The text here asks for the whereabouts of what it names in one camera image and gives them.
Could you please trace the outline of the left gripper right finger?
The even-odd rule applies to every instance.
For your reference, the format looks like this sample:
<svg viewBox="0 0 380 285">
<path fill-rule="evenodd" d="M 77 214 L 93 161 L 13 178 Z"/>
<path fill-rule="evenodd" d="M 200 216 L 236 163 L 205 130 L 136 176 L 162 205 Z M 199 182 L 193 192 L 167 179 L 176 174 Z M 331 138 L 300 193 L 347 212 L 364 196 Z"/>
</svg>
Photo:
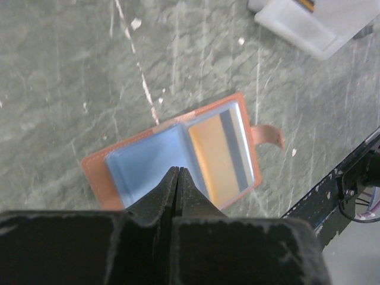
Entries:
<svg viewBox="0 0 380 285">
<path fill-rule="evenodd" d="M 322 249 L 296 218 L 195 216 L 200 202 L 188 169 L 178 177 L 182 211 L 175 217 L 175 284 L 331 284 Z"/>
</svg>

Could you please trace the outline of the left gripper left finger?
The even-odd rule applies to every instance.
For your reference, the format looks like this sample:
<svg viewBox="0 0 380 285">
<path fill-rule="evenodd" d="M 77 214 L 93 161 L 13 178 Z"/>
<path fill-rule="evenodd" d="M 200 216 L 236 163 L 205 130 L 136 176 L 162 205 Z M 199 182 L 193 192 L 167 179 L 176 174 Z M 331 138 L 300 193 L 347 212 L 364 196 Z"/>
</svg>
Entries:
<svg viewBox="0 0 380 285">
<path fill-rule="evenodd" d="M 1 283 L 164 284 L 178 176 L 125 210 L 1 213 Z"/>
</svg>

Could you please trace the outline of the pink leather card holder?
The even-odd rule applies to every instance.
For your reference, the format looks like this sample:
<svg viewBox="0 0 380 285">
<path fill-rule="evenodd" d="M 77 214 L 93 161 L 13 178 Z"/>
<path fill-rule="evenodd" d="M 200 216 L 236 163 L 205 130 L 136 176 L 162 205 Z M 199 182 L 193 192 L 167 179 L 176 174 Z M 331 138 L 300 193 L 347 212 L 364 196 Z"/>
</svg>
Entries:
<svg viewBox="0 0 380 285">
<path fill-rule="evenodd" d="M 256 146 L 270 143 L 284 148 L 284 137 L 272 125 L 251 125 L 244 96 L 235 93 L 83 158 L 83 171 L 100 206 L 105 210 L 131 206 L 157 186 L 171 167 L 188 169 L 195 187 L 211 202 L 188 129 L 202 118 L 233 105 L 238 105 L 241 112 L 255 182 L 225 207 L 216 207 L 224 209 L 258 186 L 262 179 Z"/>
</svg>

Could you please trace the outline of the orange credit card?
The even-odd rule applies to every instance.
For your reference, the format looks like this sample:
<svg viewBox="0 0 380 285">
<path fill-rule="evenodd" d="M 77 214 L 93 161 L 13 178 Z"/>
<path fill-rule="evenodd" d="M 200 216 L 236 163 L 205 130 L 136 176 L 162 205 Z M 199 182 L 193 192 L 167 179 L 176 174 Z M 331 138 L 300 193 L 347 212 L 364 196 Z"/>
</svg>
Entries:
<svg viewBox="0 0 380 285">
<path fill-rule="evenodd" d="M 189 136 L 210 201 L 218 208 L 254 185 L 255 174 L 238 105 L 193 123 Z"/>
</svg>

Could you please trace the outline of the white plastic card bin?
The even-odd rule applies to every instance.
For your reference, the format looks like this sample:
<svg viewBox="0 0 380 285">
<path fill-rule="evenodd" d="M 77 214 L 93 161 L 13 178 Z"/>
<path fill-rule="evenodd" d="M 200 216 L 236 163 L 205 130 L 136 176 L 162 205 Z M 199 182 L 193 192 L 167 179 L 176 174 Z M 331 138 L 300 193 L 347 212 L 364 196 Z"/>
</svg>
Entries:
<svg viewBox="0 0 380 285">
<path fill-rule="evenodd" d="M 379 30 L 379 1 L 248 1 L 254 20 L 319 60 Z"/>
</svg>

